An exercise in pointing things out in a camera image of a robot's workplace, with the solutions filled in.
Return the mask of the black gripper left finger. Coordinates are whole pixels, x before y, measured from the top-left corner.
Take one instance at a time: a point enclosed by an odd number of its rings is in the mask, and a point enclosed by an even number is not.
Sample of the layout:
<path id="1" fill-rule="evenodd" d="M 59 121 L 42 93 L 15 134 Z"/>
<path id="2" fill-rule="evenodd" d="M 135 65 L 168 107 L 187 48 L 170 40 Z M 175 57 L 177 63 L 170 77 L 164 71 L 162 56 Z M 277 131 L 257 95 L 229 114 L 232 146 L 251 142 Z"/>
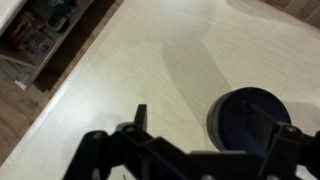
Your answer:
<path id="1" fill-rule="evenodd" d="M 146 132 L 147 105 L 137 107 L 133 122 L 119 124 L 112 135 L 86 133 L 63 180 L 107 180 L 124 166 L 137 180 L 160 180 L 160 139 Z"/>

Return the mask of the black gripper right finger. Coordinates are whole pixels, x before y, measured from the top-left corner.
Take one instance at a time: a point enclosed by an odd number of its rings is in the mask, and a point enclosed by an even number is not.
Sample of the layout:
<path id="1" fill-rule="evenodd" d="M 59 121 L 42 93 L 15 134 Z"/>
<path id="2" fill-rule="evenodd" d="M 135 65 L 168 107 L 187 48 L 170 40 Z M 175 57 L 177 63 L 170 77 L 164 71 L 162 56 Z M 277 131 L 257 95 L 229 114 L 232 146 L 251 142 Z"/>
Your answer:
<path id="1" fill-rule="evenodd" d="M 258 171 L 260 180 L 297 180 L 297 166 L 304 166 L 315 178 L 320 174 L 320 137 L 279 122 L 257 105 L 249 106 L 248 131 L 266 152 Z"/>

